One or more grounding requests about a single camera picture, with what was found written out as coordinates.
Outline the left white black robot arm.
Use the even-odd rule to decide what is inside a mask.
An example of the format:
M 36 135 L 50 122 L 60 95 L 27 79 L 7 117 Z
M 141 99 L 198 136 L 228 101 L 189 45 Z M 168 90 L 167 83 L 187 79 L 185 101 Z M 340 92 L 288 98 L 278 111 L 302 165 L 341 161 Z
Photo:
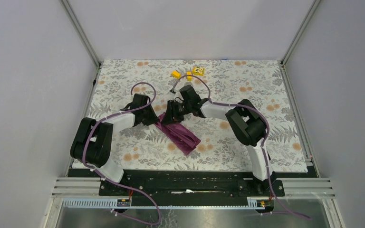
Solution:
M 128 191 L 128 183 L 123 179 L 124 170 L 110 159 L 113 134 L 128 128 L 152 125 L 159 121 L 147 95 L 134 94 L 132 102 L 101 120 L 85 117 L 81 120 L 70 148 L 70 156 L 110 183 L 116 195 Z

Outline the purple cloth napkin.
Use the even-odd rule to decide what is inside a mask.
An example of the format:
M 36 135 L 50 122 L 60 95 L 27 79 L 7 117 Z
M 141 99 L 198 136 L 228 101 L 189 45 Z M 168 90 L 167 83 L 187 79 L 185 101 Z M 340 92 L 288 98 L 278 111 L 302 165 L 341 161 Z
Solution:
M 158 116 L 159 121 L 154 125 L 163 132 L 185 156 L 188 156 L 201 143 L 201 140 L 181 123 L 164 125 L 161 123 L 165 113 Z

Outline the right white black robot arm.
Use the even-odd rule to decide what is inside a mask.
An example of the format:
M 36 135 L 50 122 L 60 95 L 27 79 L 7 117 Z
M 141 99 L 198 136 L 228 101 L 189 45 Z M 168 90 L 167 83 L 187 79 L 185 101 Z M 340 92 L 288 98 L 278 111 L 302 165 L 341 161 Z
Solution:
M 168 101 L 161 123 L 180 123 L 188 114 L 227 121 L 237 140 L 247 147 L 252 173 L 257 179 L 253 183 L 254 191 L 261 196 L 267 195 L 273 186 L 269 180 L 272 174 L 269 156 L 264 147 L 269 133 L 266 118 L 248 99 L 235 104 L 215 102 L 210 97 L 200 98 L 191 85 L 184 86 L 179 92 L 180 97 Z

